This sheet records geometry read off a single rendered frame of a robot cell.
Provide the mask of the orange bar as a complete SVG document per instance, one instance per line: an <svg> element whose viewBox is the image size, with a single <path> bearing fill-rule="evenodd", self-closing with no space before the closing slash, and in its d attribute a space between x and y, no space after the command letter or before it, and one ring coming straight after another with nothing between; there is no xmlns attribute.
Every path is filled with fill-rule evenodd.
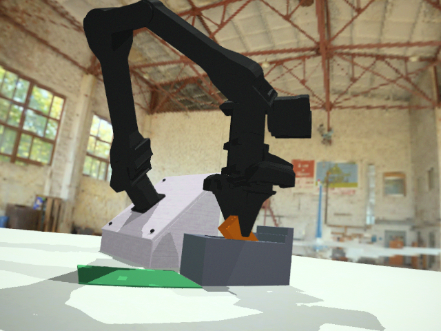
<svg viewBox="0 0 441 331"><path fill-rule="evenodd" d="M218 229L226 239L258 241L252 232L249 237L242 237L238 216L229 216Z"/></svg>

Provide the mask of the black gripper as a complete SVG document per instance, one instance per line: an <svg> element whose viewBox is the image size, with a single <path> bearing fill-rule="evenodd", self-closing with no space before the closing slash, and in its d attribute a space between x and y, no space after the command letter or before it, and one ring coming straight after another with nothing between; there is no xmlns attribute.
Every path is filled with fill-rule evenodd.
<svg viewBox="0 0 441 331"><path fill-rule="evenodd" d="M238 216L242 237L250 236L264 202L276 194L274 184L295 188L296 174L291 166L262 161L264 142L259 134L231 134L223 146L228 150L227 167L203 181L203 190L215 195L224 220Z"/></svg>

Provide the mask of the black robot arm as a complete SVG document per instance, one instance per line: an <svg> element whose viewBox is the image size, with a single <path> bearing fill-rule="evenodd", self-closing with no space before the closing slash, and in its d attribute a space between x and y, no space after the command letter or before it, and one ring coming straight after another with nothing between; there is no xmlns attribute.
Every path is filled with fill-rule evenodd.
<svg viewBox="0 0 441 331"><path fill-rule="evenodd" d="M166 197L146 175L152 169L153 152L150 138L144 139L138 130L127 60L134 30L144 27L197 63L228 99L219 108L231 116L229 135L248 132L265 138L267 114L272 137L311 139L308 94L277 97L260 64L218 45L159 0L92 9L83 19L83 29L101 64L114 134L110 187L127 192L133 212L144 214Z"/></svg>

